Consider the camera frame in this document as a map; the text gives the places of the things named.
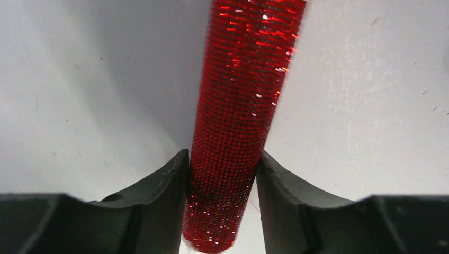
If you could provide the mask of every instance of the sparkly red surface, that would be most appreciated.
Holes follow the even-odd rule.
[[[212,2],[183,222],[198,251],[234,243],[305,6]]]

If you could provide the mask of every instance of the white background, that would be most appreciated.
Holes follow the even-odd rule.
[[[208,13],[0,1],[0,192],[102,199],[190,148]],[[445,0],[311,1],[266,150],[349,199],[449,194],[448,15]],[[250,201],[226,253],[264,253]]]

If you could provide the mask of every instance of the red glittery cylinder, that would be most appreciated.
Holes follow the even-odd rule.
[[[198,251],[234,243],[305,6],[212,2],[183,222]]]

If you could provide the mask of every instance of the scratch mark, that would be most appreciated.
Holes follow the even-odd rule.
[[[317,169],[318,159],[320,158],[320,155],[321,155],[321,144],[320,144],[320,150],[318,150],[317,158],[315,159],[315,165],[314,165],[313,169]]]
[[[385,208],[385,200],[383,200],[382,198],[377,198],[377,203],[380,205],[380,212],[384,217],[387,217],[387,209]],[[399,247],[399,250],[407,253],[407,248],[406,245],[404,244],[404,242],[402,241],[402,239],[399,237],[398,234],[398,229],[396,228],[396,226],[390,221],[390,220],[386,220],[386,224],[388,229],[390,230],[390,235],[393,237],[393,239],[396,242],[397,247]]]
[[[256,205],[253,203],[253,201],[249,201],[251,203],[251,205],[253,205],[253,207],[259,212],[259,214],[261,213],[261,211],[259,209],[257,209]]]
[[[425,127],[427,127],[427,125],[426,125],[426,126],[423,126],[423,127],[421,127],[421,128],[417,128],[415,131],[422,130],[422,129],[424,129]]]
[[[396,206],[396,212],[399,214],[407,214],[406,211],[400,206]]]
[[[383,73],[382,77],[379,79],[379,81],[376,83],[376,85],[373,88],[377,88],[383,81],[383,79],[390,73],[391,67],[393,67],[394,61],[391,62],[388,69]]]
[[[348,121],[348,123],[347,123],[347,138],[346,138],[346,148],[348,149],[348,153],[349,154],[351,154],[352,153],[352,151],[351,151],[351,134],[352,134],[352,131],[351,131],[351,123]]]
[[[32,92],[28,92],[30,93],[32,96],[34,96],[34,98],[36,99],[36,115],[39,117],[39,99],[36,96],[36,94],[32,93]]]
[[[373,26],[375,23],[377,23],[378,20],[379,20],[379,18],[375,19],[375,20],[373,21],[373,23],[371,23],[371,26]]]

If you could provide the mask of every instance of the white wall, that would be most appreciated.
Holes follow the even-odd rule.
[[[206,2],[0,1],[0,192],[100,199],[189,148]],[[266,150],[350,199],[449,194],[448,13],[311,1]],[[227,253],[263,253],[250,200]]]

